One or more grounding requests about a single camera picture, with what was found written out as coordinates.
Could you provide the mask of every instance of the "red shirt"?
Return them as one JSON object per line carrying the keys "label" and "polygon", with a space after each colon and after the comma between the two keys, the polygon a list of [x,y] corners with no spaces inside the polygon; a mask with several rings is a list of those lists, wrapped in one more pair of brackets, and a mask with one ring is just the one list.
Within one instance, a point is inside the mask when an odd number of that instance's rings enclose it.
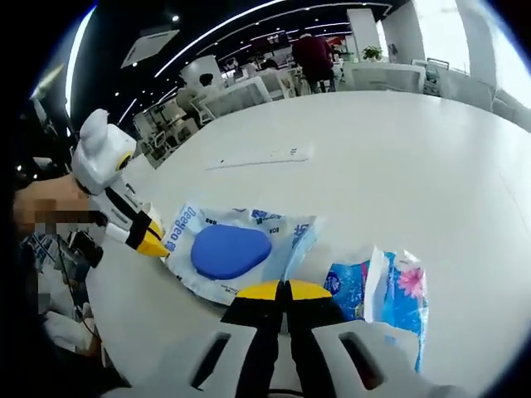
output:
{"label": "red shirt", "polygon": [[330,78],[334,63],[330,60],[332,48],[323,37],[307,36],[296,41],[292,47],[293,59],[300,66],[308,80]]}

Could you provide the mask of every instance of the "potted plant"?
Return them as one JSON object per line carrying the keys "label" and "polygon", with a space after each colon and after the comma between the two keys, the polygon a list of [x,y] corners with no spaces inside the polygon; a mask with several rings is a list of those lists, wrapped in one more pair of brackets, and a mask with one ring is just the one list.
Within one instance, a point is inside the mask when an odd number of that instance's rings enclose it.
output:
{"label": "potted plant", "polygon": [[363,59],[374,61],[380,61],[382,59],[382,49],[380,47],[368,46],[363,49]]}

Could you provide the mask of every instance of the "white table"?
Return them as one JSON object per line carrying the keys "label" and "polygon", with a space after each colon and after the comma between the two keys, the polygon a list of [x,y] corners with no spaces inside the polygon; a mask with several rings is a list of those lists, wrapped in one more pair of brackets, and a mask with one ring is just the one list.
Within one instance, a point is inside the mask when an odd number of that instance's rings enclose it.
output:
{"label": "white table", "polygon": [[[308,143],[314,156],[206,171],[240,151]],[[430,315],[422,371],[484,390],[531,326],[531,135],[494,114],[393,92],[312,95],[206,126],[137,193],[166,223],[186,201],[326,216],[304,263],[322,280],[344,250],[404,248],[426,266]],[[105,242],[88,290],[103,342],[133,384],[164,350],[219,317],[156,259]]]}

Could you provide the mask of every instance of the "cable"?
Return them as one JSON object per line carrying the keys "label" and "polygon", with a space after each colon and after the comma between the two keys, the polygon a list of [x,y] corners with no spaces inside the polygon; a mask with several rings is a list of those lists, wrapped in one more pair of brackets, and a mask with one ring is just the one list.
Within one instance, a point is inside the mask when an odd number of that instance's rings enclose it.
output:
{"label": "cable", "polygon": [[92,336],[94,336],[96,339],[98,339],[101,342],[101,337],[98,336],[96,333],[92,332],[92,330],[90,330],[89,325],[87,325],[85,320],[83,319],[83,313],[76,307],[75,300],[74,300],[74,290],[72,290],[72,286],[70,285],[70,279],[68,278],[68,273],[66,272],[65,261],[63,260],[63,253],[61,251],[61,243],[59,242],[59,239],[60,239],[59,235],[56,235],[57,251],[59,252],[59,258],[61,259],[61,267],[63,269],[63,274],[65,275],[66,284],[68,285],[68,290],[70,291],[70,296],[72,297],[72,303],[74,304],[76,313],[80,317],[83,324],[85,325],[86,330],[88,330]]}

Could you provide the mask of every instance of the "ceiling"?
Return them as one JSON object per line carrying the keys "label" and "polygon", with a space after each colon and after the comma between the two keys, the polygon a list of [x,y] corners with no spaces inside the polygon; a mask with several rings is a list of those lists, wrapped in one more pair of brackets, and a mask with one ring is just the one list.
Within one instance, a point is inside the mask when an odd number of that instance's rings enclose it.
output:
{"label": "ceiling", "polygon": [[[110,120],[117,123],[131,102],[137,99],[124,118],[123,125],[120,125],[127,126],[133,114],[145,109],[175,86],[179,71],[186,61],[210,54],[222,58],[241,48],[251,38],[274,32],[278,27],[290,31],[320,24],[347,22],[346,10],[351,7],[370,7],[375,19],[380,20],[384,13],[392,10],[382,4],[398,7],[406,0],[373,1],[366,3],[366,6],[361,2],[358,5],[342,2],[343,5],[333,6],[341,3],[339,0],[284,0],[245,15],[213,32],[184,52],[159,77],[154,77],[178,52],[203,33],[230,17],[266,2],[268,0],[154,1],[148,2],[148,6],[128,4],[126,8],[117,8],[101,2],[85,31],[76,63],[71,102],[74,124],[82,124],[86,116],[98,107],[107,109],[110,112]],[[275,17],[286,12],[291,13]],[[179,15],[177,22],[172,22],[173,15]],[[120,69],[130,47],[141,36],[142,30],[160,26],[179,29],[179,33],[156,56],[140,61],[136,67]],[[327,32],[342,32],[348,31],[349,27],[325,27],[313,29],[311,32],[320,34],[324,33],[324,29],[327,29]]]}

